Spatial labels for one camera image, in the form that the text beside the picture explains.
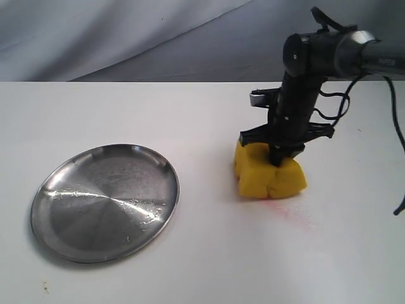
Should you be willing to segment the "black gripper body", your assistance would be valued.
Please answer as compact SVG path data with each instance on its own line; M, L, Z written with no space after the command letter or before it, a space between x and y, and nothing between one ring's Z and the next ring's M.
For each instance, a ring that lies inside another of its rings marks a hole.
M310 122L311 114L306 110L293 112L277 103L269 108L264 125L240 133L239 142L245 146L265 143L289 149L288 157L294 158L305 149L305 144L319 137L333 137L334 127L330 123Z

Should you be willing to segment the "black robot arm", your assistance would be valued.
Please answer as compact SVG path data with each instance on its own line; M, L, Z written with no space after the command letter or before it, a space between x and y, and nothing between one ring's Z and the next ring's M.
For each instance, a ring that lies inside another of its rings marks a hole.
M279 166L295 157L305 144L319 137L331 138L343 116L340 108L326 123L311 122L318 96L326 96L322 85L331 78L351 78L355 84L367 75L403 75L404 45L389 44L364 30L345 28L331 32L293 34L283 47L285 73L275 89L251 92L251 105L268 110L267 123L240 133L242 146L264 143L269 161Z

